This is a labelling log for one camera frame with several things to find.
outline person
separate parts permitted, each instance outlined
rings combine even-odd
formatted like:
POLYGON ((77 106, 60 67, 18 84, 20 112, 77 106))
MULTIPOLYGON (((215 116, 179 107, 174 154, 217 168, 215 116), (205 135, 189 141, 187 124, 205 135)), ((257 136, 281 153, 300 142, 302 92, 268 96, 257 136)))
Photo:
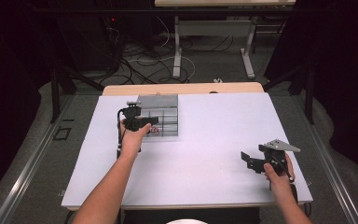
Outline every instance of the person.
MULTIPOLYGON (((123 120, 120 122, 122 133, 121 154, 100 183, 87 197, 76 213, 74 224, 115 223, 123 200, 124 191, 131 174, 131 168, 141 148, 143 137, 150 131, 151 124, 146 124, 137 132, 125 130, 123 120)), ((286 155, 289 172, 293 166, 286 155)), ((278 176, 270 164, 264 165, 266 178, 271 182, 275 201, 281 209, 287 223, 310 223, 292 194, 287 176, 278 176)))

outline gray carpet floor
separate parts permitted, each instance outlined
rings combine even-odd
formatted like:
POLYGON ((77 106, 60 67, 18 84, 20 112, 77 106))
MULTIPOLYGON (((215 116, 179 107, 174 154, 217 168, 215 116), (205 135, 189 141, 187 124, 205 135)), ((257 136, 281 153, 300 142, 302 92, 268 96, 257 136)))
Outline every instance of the gray carpet floor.
MULTIPOLYGON (((194 39, 189 38, 183 41, 184 47, 188 47, 183 56, 191 60, 191 62, 184 60, 183 67, 189 74, 194 71, 194 74, 190 75, 190 82, 213 82, 213 79, 217 77, 222 78, 225 82, 251 81, 244 75, 239 53, 239 46, 243 45, 242 40, 234 39, 230 48, 224 51, 191 51, 191 49, 211 49, 223 39, 224 37, 205 36, 194 39)), ((251 54, 256 73, 256 80, 254 81, 262 84, 267 82, 263 74, 277 39, 277 36, 258 37, 256 53, 251 54)), ((229 46, 229 41, 227 40, 220 46, 221 49, 229 46)), ((139 55, 130 56, 130 54, 133 54, 133 50, 130 48, 126 49, 125 54, 129 61, 139 58, 139 55)), ((150 57, 142 56, 141 59, 150 59, 150 57)), ((162 77, 170 75, 162 64, 152 66, 140 65, 136 62, 131 64, 142 74, 151 76, 150 78, 156 82, 162 77)), ((127 75, 128 70, 120 68, 117 74, 127 75)), ((108 77, 103 80, 106 76, 95 72, 88 74, 88 76, 97 81, 102 81, 104 85, 118 84, 125 81, 123 77, 108 77)), ((134 82, 140 83, 141 80, 134 78, 134 82)), ((177 80, 171 79, 168 82, 175 83, 177 80)), ((310 191, 314 202, 312 203, 310 218, 314 223, 351 223, 342 209, 329 175, 326 174, 326 170, 321 164, 320 154, 318 154, 317 150, 318 145, 312 137, 310 126, 304 120, 304 115, 301 111, 302 104, 299 103, 303 101, 303 94, 290 96, 287 92, 288 84, 282 83, 276 86, 269 91, 269 94, 290 143, 303 149, 301 153, 296 154, 296 157, 304 176, 311 182, 310 191)), ((76 95, 62 95, 62 101, 66 102, 68 106, 57 120, 58 129, 70 130, 68 138, 60 140, 61 133, 56 130, 57 135, 55 138, 53 136, 47 141, 47 150, 37 164, 26 191, 23 192, 21 199, 15 204, 15 209, 13 209, 12 213, 8 215, 7 223, 63 223, 65 221, 68 210, 61 207, 62 196, 59 196, 59 192, 66 189, 75 167, 83 138, 89 127, 98 96, 101 94, 82 82, 76 81, 76 85, 78 87, 76 95)), ((50 127, 51 100, 49 84, 39 91, 42 94, 42 103, 37 116, 18 155, 0 183, 0 209, 12 191, 13 186, 15 186, 24 166, 40 147, 40 143, 46 137, 45 134, 50 127)), ((334 166, 337 168, 354 207, 358 211, 358 165, 329 146, 328 139, 334 131, 334 126, 324 108, 317 101, 314 101, 313 114, 315 125, 312 128, 317 130, 326 150, 332 156, 334 166)), ((262 223, 283 223, 281 213, 276 207, 261 208, 260 217, 262 223)))

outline white table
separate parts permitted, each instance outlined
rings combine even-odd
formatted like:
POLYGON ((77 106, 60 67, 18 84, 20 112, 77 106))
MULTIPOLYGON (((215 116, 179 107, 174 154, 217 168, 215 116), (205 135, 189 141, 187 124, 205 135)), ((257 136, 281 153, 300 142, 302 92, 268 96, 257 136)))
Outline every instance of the white table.
MULTIPOLYGON (((197 88, 202 84, 188 85, 197 88)), ((117 112, 137 97, 133 94, 100 97, 62 206, 78 209, 115 162, 117 112)), ((122 209, 274 204, 264 175, 247 169, 241 160, 241 151, 262 159, 259 144, 276 138, 287 142, 269 95, 264 92, 179 94, 178 103, 179 136, 170 141, 143 142, 122 209)), ((288 154, 296 173, 298 201, 311 202, 296 157, 292 152, 288 154)))
MULTIPOLYGON (((296 0, 155 0, 156 7, 261 7, 292 6, 296 0)), ((175 57, 173 77, 180 76, 182 49, 180 35, 237 35, 247 36, 241 57, 249 79, 255 79, 255 72, 249 58, 249 51, 255 35, 257 17, 251 21, 179 21, 175 17, 175 57)))

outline forearm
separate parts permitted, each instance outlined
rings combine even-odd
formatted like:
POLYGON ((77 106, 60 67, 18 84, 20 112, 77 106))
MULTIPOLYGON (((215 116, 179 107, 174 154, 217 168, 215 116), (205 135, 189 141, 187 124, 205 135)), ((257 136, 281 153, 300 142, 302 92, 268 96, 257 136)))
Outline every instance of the forearm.
POLYGON ((291 202, 279 204, 279 207, 282 211, 284 220, 286 221, 287 224, 311 223, 310 219, 304 214, 304 212, 301 210, 301 208, 298 206, 295 200, 292 200, 291 202))
POLYGON ((136 155, 121 155, 83 202, 73 223, 113 223, 124 196, 136 155))

